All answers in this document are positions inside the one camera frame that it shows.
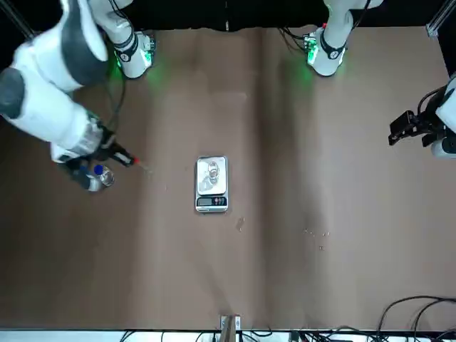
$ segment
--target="debris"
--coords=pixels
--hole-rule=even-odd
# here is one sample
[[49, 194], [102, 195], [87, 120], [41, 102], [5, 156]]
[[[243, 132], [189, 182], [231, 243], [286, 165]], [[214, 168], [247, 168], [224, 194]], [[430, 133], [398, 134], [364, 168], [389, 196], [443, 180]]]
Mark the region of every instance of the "debris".
[[236, 229], [242, 232], [242, 226], [244, 225], [245, 217], [240, 217], [236, 223]]

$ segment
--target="blue bottle cap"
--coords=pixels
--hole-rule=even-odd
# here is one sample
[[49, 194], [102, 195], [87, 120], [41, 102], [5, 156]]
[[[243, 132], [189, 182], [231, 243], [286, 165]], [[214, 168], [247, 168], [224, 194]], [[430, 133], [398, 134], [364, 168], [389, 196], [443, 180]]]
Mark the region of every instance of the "blue bottle cap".
[[103, 174], [103, 166], [95, 165], [95, 167], [93, 168], [93, 171], [97, 176], [99, 176], [99, 175]]

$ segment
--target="green led light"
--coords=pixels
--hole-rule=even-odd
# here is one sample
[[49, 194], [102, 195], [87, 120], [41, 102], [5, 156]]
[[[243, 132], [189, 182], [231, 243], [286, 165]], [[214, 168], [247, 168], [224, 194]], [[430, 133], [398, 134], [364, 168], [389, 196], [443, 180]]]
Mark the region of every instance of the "green led light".
[[310, 64], [311, 66], [315, 62], [316, 54], [318, 53], [318, 46], [312, 46], [312, 48], [309, 50], [309, 53], [307, 53], [307, 63]]
[[144, 60], [144, 63], [146, 66], [151, 66], [152, 65], [152, 58], [150, 56], [150, 52], [146, 52], [143, 50], [140, 50], [141, 57]]

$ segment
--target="robot end effector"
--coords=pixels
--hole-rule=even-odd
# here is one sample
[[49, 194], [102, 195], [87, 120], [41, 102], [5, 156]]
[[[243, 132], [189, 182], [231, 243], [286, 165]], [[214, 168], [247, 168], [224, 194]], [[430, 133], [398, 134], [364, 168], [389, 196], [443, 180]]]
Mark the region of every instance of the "robot end effector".
[[[390, 124], [390, 146], [407, 137], [422, 135], [423, 147], [431, 145], [435, 157], [456, 158], [456, 78], [428, 93], [419, 103], [418, 112], [407, 110]], [[421, 107], [429, 99], [426, 109]]]

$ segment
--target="white robot link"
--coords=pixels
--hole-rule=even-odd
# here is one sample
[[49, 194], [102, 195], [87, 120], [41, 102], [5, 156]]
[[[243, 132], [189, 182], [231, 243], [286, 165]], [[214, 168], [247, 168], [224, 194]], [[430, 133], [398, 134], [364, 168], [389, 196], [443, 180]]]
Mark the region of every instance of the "white robot link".
[[[103, 183], [89, 169], [92, 160], [112, 158], [131, 166], [135, 158], [115, 141], [96, 115], [68, 96], [73, 90], [105, 80], [108, 53], [93, 17], [105, 27], [115, 15], [100, 11], [95, 0], [61, 0], [63, 15], [50, 30], [20, 45], [13, 63], [0, 73], [0, 115], [20, 130], [51, 143], [51, 158], [64, 167], [84, 189], [98, 191]], [[131, 48], [133, 29], [116, 21], [108, 35], [128, 50], [126, 76], [138, 77], [147, 67], [141, 49]], [[127, 37], [124, 41], [118, 36]]]
[[89, 0], [93, 18], [113, 42], [124, 75], [138, 78], [152, 65], [155, 42], [143, 32], [135, 32], [121, 11], [131, 3], [133, 0]]
[[[423, 147], [431, 146], [438, 158], [456, 158], [456, 75], [447, 85], [426, 94], [417, 113], [405, 111], [390, 124], [390, 146], [406, 137], [422, 135]], [[426, 108], [423, 103], [429, 98]]]
[[[325, 27], [304, 36], [308, 51], [307, 63], [321, 76], [333, 75], [342, 63], [350, 32], [356, 28], [368, 9], [380, 6], [383, 0], [324, 0], [329, 18]], [[351, 9], [362, 9], [357, 22], [353, 22]]]

